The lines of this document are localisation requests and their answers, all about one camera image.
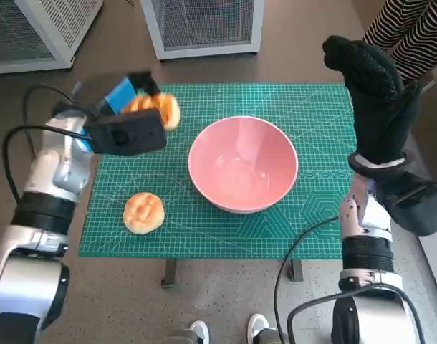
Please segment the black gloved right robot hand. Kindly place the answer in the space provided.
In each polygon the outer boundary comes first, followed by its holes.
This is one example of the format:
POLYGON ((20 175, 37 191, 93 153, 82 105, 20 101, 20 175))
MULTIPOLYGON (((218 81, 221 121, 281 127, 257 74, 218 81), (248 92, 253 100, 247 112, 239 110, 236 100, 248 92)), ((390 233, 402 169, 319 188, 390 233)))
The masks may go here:
POLYGON ((342 74, 350 94, 357 153, 376 165, 401 159, 421 107, 420 85, 404 84, 378 47, 333 35, 322 48, 326 67, 342 74))

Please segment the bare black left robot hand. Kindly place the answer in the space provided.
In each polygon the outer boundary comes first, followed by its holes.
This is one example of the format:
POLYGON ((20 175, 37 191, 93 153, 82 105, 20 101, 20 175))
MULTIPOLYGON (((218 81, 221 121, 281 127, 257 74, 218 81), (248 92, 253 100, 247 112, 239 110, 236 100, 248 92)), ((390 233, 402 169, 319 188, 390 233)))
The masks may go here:
POLYGON ((154 96, 160 92, 151 71, 129 72, 127 74, 105 75, 100 78, 95 107, 101 116, 118 115, 137 95, 138 90, 154 96))

